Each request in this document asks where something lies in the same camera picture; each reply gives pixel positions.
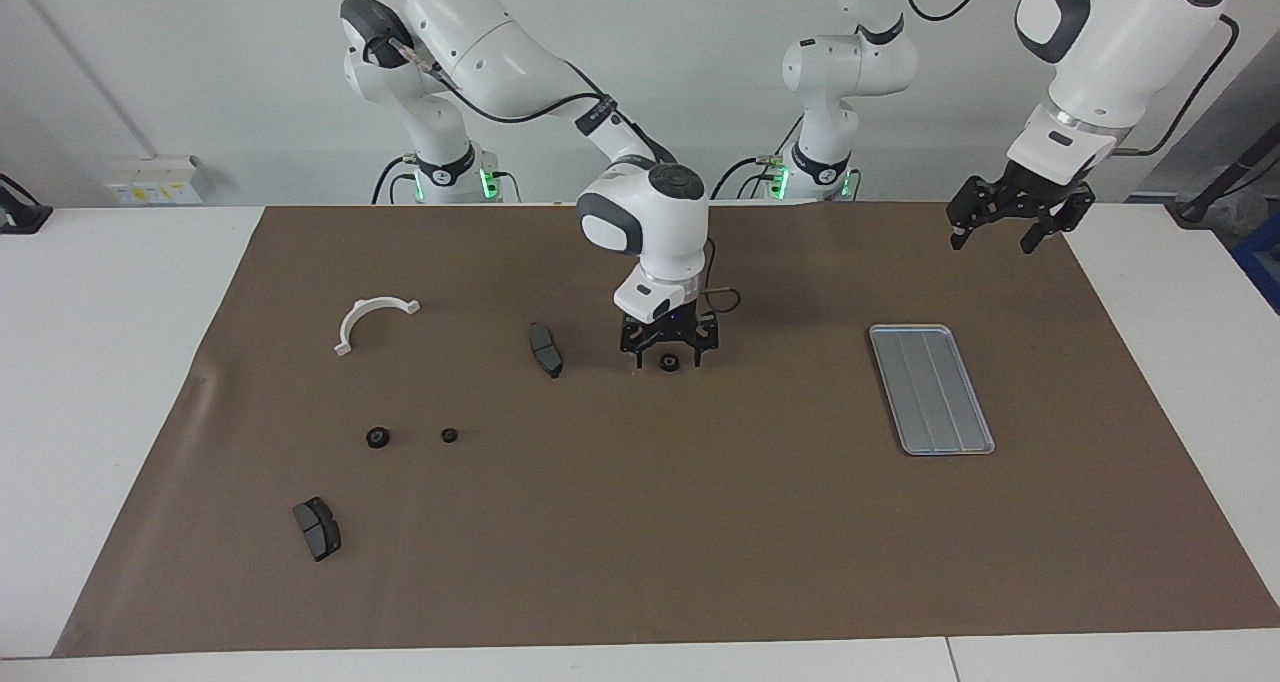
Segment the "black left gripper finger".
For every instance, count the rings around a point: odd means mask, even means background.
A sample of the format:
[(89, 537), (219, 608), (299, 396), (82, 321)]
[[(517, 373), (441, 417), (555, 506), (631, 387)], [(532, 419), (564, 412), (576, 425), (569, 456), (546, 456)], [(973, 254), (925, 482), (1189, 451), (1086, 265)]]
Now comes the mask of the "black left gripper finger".
[(963, 250), (979, 226), (991, 221), (1000, 180), (984, 180), (983, 177), (969, 177), (956, 191), (948, 203), (948, 223), (952, 228), (950, 244), (955, 252)]
[(1074, 232), (1094, 200), (1092, 187), (1075, 187), (1062, 200), (1033, 200), (1034, 221), (1021, 237), (1021, 252), (1032, 255), (1047, 237)]

